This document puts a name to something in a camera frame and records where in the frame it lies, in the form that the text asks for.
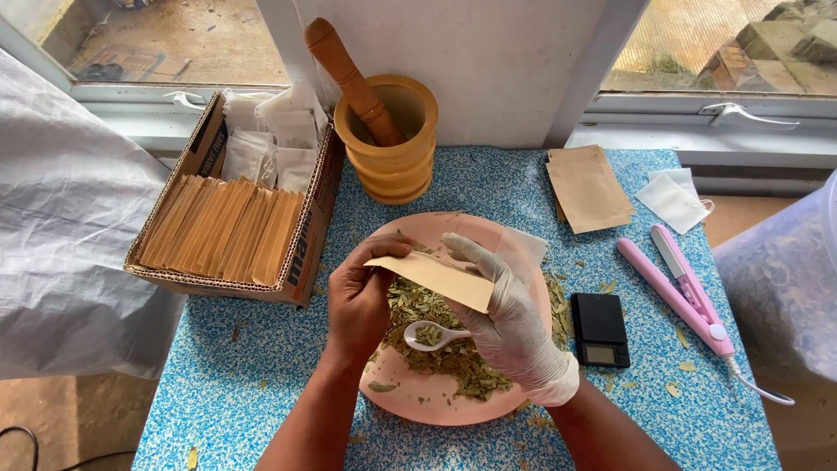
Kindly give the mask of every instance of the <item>white latex glove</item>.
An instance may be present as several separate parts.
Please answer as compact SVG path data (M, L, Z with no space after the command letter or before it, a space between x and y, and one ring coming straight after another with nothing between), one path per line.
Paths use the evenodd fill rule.
M578 361L550 339L523 283L496 254L452 232L442 235L448 254L494 282L488 314L448 299L448 305L471 332L488 366L519 383L532 402L562 406L578 390Z

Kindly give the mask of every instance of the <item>pink hair straightener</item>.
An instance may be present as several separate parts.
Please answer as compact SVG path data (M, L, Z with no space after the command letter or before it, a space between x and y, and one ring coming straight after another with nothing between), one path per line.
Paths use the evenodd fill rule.
M792 406L793 399L777 392L760 389L744 379L741 368L735 361L735 347L732 346L727 330L671 233L663 225L652 225L651 239L663 256L671 274L680 284L680 291L671 285L663 272L651 263L651 260L630 239L624 237L619 239L616 242L616 248L642 275L642 278L645 278L654 291L709 345L709 348L724 359L727 368L741 383L762 397L785 406Z

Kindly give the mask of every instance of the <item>white plastic spoon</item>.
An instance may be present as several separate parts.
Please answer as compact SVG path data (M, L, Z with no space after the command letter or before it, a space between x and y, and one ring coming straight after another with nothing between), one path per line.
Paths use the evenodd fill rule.
M435 327L442 331L441 338L439 342L434 345L426 345L422 344L418 340L416 340L416 329L419 327ZM437 323L433 322L432 320L420 320L418 322L411 323L407 326L404 330L404 341L407 342L407 345L410 346L412 349L416 349L423 352L432 352L438 350L445 345L449 344L451 341L456 339L463 339L465 337L470 337L470 332L467 330L451 330L438 325Z

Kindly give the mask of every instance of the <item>mortar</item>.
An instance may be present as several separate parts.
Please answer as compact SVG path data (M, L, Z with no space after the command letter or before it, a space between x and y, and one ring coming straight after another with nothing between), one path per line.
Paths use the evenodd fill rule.
M408 140L390 148L375 146L343 98L334 111L334 128L363 189L376 201L406 204L429 187L439 108L430 90L409 77L375 75L367 82Z

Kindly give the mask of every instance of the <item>hand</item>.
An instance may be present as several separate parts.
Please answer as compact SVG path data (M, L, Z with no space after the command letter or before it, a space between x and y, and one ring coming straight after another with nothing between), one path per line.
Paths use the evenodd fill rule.
M395 274L363 264L380 256L407 256L414 243L403 234L369 237L328 277L326 348L337 358L365 365L389 327L387 290Z
M450 232L442 242L451 258L473 263L472 272L494 282L487 315L447 300L485 362L519 383L536 404L569 401L578 390L578 362L549 338L523 283L497 255L475 242Z

